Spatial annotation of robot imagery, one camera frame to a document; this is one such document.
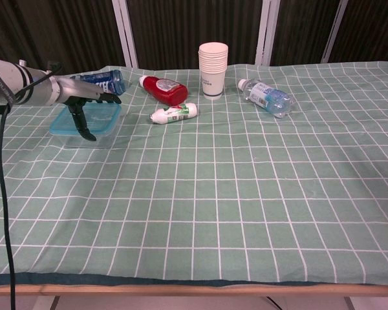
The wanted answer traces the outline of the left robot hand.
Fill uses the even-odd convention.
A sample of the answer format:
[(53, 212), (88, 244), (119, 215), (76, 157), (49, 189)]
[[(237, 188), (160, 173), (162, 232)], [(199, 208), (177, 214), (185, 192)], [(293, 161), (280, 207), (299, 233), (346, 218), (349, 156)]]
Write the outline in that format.
[(67, 77), (58, 77), (56, 80), (59, 85), (59, 96), (56, 103), (62, 103), (68, 107), (76, 129), (82, 138), (87, 141), (96, 141), (96, 137), (87, 127), (83, 106), (88, 101), (120, 105), (122, 103), (120, 98), (116, 94), (105, 92), (103, 88), (92, 83)]

